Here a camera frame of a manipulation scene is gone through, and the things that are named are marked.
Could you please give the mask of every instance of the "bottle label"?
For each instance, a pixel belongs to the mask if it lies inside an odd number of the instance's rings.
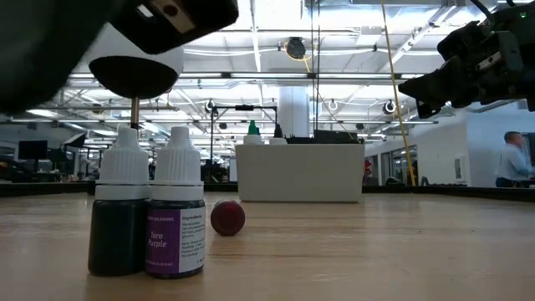
[[[147,217],[145,270],[176,274],[204,264],[205,207],[150,209]]]

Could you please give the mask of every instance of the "dropper bottle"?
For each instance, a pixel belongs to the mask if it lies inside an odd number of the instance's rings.
[[[280,124],[275,124],[275,133],[273,138],[269,140],[269,145],[286,145],[288,142],[283,138],[283,129]]]
[[[147,218],[145,271],[155,278],[184,278],[202,271],[206,207],[201,154],[187,127],[173,127],[158,152]]]
[[[121,276],[143,271],[146,215],[150,197],[149,155],[137,130],[120,127],[117,141],[103,153],[89,235],[89,271]]]
[[[261,145],[262,144],[260,130],[257,128],[257,125],[255,124],[254,120],[251,120],[251,123],[249,124],[249,129],[247,131],[247,135],[243,137],[243,144],[244,145]]]

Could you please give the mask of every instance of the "blue shirt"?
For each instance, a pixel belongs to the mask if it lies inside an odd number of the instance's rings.
[[[511,181],[525,181],[532,173],[534,169],[522,150],[517,146],[505,144],[500,153],[496,177]]]

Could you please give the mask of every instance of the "purple liquid bottle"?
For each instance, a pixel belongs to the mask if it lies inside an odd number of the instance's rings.
[[[201,155],[186,127],[171,129],[158,152],[146,229],[145,271],[163,279],[202,271],[205,257],[206,207]]]

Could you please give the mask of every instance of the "red object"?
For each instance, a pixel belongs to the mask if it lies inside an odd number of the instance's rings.
[[[364,161],[364,170],[371,170],[371,162],[369,160]]]
[[[236,201],[219,201],[211,211],[210,223],[211,227],[220,235],[234,236],[245,225],[245,212]]]

